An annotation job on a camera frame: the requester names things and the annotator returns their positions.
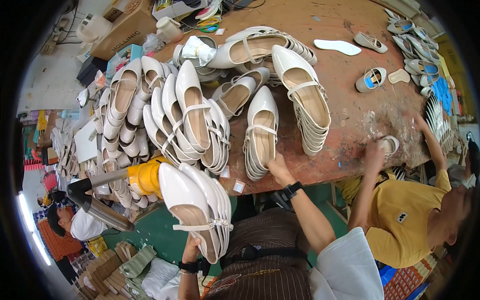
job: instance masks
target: wooden workbench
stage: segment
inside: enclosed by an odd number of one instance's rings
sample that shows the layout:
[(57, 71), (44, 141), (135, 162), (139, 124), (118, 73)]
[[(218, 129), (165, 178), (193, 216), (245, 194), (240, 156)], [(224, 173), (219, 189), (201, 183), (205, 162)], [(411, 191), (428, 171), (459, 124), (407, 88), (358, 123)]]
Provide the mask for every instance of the wooden workbench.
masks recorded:
[[(266, 25), (289, 33), (315, 51), (318, 63), (313, 68), (320, 84), (326, 89), (332, 118), (325, 145), (315, 157), (303, 152), (301, 134), (287, 90), (282, 86), (271, 88), (279, 110), (276, 148), (284, 155), (292, 175), (303, 185), (310, 185), (362, 174), (360, 159), (367, 141), (389, 134), (399, 139), (400, 149), (386, 161), (385, 167), (399, 166), (404, 162), (414, 167), (429, 159), (420, 134), (400, 115), (404, 109), (421, 111), (425, 105), (425, 99), (412, 81), (391, 84), (386, 80), (381, 88), (367, 93), (359, 93), (355, 88), (356, 80), (363, 76), (366, 68), (378, 66), (391, 73), (404, 67), (404, 57), (386, 29), (387, 20), (383, 7), (369, 0), (269, 0), (259, 8), (223, 15), (220, 28), (225, 28), (225, 33), (222, 36), (195, 30), (186, 34), (180, 43), (184, 44), (191, 35), (208, 35), (220, 45), (228, 36), (249, 26)], [(314, 39), (344, 40), (355, 44), (353, 37), (358, 31), (376, 36), (388, 47), (388, 51), (381, 54), (361, 47), (360, 54), (347, 56), (312, 46)], [(168, 44), (154, 57), (167, 61), (172, 57), (174, 47), (175, 44)], [(270, 174), (257, 182), (247, 178), (242, 152), (247, 111), (248, 104), (242, 115), (230, 120), (230, 178), (221, 179), (230, 195), (238, 194), (232, 190), (236, 180), (246, 183), (243, 193), (280, 188)]]

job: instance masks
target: box with mollinic text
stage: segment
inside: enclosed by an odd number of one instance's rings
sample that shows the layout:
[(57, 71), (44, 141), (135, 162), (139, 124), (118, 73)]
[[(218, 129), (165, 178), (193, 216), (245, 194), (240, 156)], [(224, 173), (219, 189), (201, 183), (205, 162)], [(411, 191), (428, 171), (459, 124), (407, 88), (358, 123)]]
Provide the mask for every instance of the box with mollinic text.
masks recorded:
[(109, 33), (92, 46), (90, 55), (108, 61), (128, 45), (142, 45), (147, 34), (156, 33), (152, 8), (153, 0), (142, 0), (133, 12), (118, 16)]

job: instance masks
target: green floor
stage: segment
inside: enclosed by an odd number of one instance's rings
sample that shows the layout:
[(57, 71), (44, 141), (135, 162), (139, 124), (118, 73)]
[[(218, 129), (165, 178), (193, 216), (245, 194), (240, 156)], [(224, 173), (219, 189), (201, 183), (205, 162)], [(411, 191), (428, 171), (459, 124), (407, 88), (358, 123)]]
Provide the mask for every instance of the green floor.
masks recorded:
[[(333, 209), (326, 203), (327, 199), (332, 199), (330, 184), (318, 184), (304, 188), (307, 195), (313, 203), (322, 211), (334, 229), (337, 238), (347, 233), (347, 225), (345, 222), (333, 211)], [(337, 202), (342, 202), (342, 197), (337, 189)], [(232, 212), (237, 206), (237, 197), (231, 197)], [(152, 212), (144, 217), (138, 224), (135, 225), (134, 232), (121, 232), (119, 234), (107, 234), (113, 232), (107, 231), (104, 234), (105, 242), (110, 249), (114, 249), (117, 242), (125, 240), (135, 247), (140, 248), (144, 243), (152, 245), (157, 256), (165, 259), (171, 263), (178, 262), (185, 247), (187, 239), (187, 232), (173, 231), (172, 225), (178, 224), (178, 220), (163, 205), (160, 209)], [(310, 251), (308, 255), (311, 264), (315, 265), (316, 255)], [(220, 273), (219, 264), (213, 265), (210, 269), (209, 275), (217, 276)]]

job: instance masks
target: black watch strap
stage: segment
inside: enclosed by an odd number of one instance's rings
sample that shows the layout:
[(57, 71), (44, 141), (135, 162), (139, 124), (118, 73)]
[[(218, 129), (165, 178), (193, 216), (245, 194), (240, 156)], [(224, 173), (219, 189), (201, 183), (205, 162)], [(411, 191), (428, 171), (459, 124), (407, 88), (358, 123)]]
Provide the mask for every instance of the black watch strap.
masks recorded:
[(181, 270), (187, 271), (188, 273), (195, 274), (195, 273), (198, 273), (198, 262), (186, 263), (186, 264), (179, 262), (179, 268)]
[(299, 189), (303, 189), (303, 186), (300, 183), (300, 181), (297, 181), (292, 185), (290, 184), (287, 185), (287, 187), (283, 189), (283, 194), (286, 196), (288, 200), (290, 200), (293, 197), (295, 197), (295, 195), (297, 194), (297, 190)]

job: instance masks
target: yellow heat gun handle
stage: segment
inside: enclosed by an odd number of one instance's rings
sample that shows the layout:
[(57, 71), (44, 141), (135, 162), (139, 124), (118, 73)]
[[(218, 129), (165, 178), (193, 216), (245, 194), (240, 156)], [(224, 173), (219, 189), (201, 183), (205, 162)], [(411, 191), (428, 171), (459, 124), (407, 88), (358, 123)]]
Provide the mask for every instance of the yellow heat gun handle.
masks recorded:
[(127, 168), (130, 186), (135, 193), (139, 195), (155, 193), (160, 199), (163, 199), (160, 191), (160, 182), (158, 181), (158, 169), (160, 168), (160, 163), (163, 162), (171, 164), (165, 157), (157, 156), (146, 163)]

